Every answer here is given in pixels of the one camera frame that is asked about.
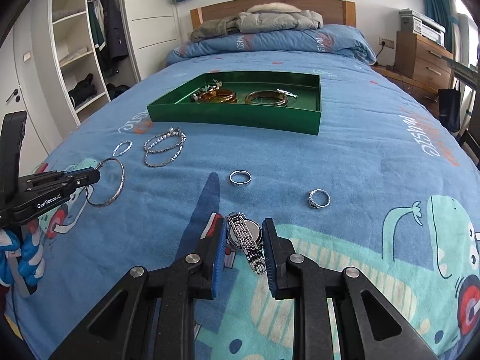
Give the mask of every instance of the silver watch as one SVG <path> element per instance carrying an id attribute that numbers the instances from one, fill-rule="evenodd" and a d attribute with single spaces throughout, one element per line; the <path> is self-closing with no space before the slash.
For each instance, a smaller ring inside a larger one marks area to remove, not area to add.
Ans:
<path id="1" fill-rule="evenodd" d="M 241 212 L 231 212 L 226 221 L 229 225 L 227 230 L 229 246 L 236 251 L 242 251 L 251 270 L 257 275 L 263 275 L 266 267 L 262 253 L 262 229 L 258 223 L 247 219 Z"/>

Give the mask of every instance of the braided silver ring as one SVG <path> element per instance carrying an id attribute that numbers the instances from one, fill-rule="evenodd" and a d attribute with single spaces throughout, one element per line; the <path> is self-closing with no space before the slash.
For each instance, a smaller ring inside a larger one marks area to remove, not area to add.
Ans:
<path id="1" fill-rule="evenodd" d="M 123 183 L 125 182 L 125 169 L 123 168 L 123 164 L 120 162 L 119 159 L 117 159 L 115 157 L 107 158 L 106 160 L 100 161 L 100 163 L 95 167 L 95 169 L 100 170 L 102 168 L 102 166 L 104 166 L 105 162 L 107 162 L 107 161 L 117 161 L 120 164 L 120 167 L 121 167 L 120 186 L 119 186 L 117 192 L 115 192 L 115 194 L 111 198 L 109 198 L 106 202 L 99 203 L 99 204 L 90 202 L 90 200 L 88 199 L 87 188 L 85 188 L 85 197 L 87 199 L 87 203 L 90 204 L 93 207 L 106 207 L 107 205 L 112 204 L 117 199 L 117 197 L 120 196 L 120 193 L 123 190 Z"/>
<path id="2" fill-rule="evenodd" d="M 321 204 L 315 203 L 315 201 L 314 201 L 314 195 L 315 195 L 315 193 L 317 193 L 317 192 L 321 192 L 321 193 L 323 193 L 323 194 L 327 197 L 327 203 L 326 203 L 325 205 L 321 205 Z M 312 207 L 312 208 L 325 208 L 325 207 L 327 207 L 327 206 L 330 204 L 330 201 L 331 201 L 330 195 L 329 195 L 326 191 L 324 191 L 324 190 L 313 190 L 313 191 L 310 191 L 309 196 L 308 196 L 308 203 L 310 204 L 310 207 Z"/>
<path id="3" fill-rule="evenodd" d="M 244 176 L 247 176 L 247 181 L 243 181 L 243 182 L 238 182 L 238 181 L 235 181 L 233 179 L 234 176 L 236 175 L 244 175 Z M 233 171 L 232 173 L 230 173 L 230 182 L 236 186 L 236 187 L 245 187 L 247 185 L 249 185 L 251 183 L 251 174 L 249 172 L 247 172 L 246 170 L 235 170 Z"/>
<path id="4" fill-rule="evenodd" d="M 126 145 L 126 144 L 128 144 L 127 148 L 124 151 L 121 151 L 120 153 L 117 153 L 117 150 L 120 148 L 120 146 Z M 119 143 L 117 145 L 117 147 L 115 148 L 115 150 L 112 153 L 112 156 L 113 157 L 120 157 L 122 154 L 125 154 L 128 150 L 130 150 L 131 145 L 132 145 L 131 140 L 124 140 L 122 143 Z"/>

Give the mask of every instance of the wooden headboard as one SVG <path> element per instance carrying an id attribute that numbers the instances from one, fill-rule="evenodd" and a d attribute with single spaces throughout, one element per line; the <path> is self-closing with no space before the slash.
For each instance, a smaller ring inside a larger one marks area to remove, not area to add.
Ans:
<path id="1" fill-rule="evenodd" d="M 346 0 L 233 0 L 225 3 L 207 5 L 190 11 L 193 29 L 204 21 L 222 19 L 227 16 L 235 16 L 245 12 L 248 8 L 257 4 L 286 3 L 296 6 L 298 9 L 315 11 L 323 16 L 324 24 L 345 24 L 357 26 L 355 3 Z"/>

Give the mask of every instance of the puffer jacket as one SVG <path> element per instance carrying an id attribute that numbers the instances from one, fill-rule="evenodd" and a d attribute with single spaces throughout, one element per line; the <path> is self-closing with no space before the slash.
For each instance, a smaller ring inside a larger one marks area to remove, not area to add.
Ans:
<path id="1" fill-rule="evenodd" d="M 316 30 L 323 27 L 323 18 L 310 10 L 300 12 L 241 12 L 237 27 L 242 33 L 277 30 Z"/>

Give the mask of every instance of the striped belly print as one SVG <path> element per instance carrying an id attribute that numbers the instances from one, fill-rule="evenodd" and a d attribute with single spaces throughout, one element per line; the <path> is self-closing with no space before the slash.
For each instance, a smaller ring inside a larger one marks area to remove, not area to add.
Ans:
<path id="1" fill-rule="evenodd" d="M 417 297 L 404 282 L 371 268 L 351 257 L 334 250 L 320 247 L 309 242 L 293 238 L 297 253 L 303 254 L 318 263 L 322 268 L 342 271 L 348 266 L 359 268 L 368 279 L 383 293 L 406 320 L 412 321 L 417 307 Z M 250 316 L 260 334 L 276 344 L 293 347 L 293 300 L 275 300 L 268 289 L 266 275 L 259 276 L 250 305 Z M 330 324 L 332 326 L 333 345 L 339 352 L 338 336 L 333 315 L 333 305 L 329 301 Z"/>

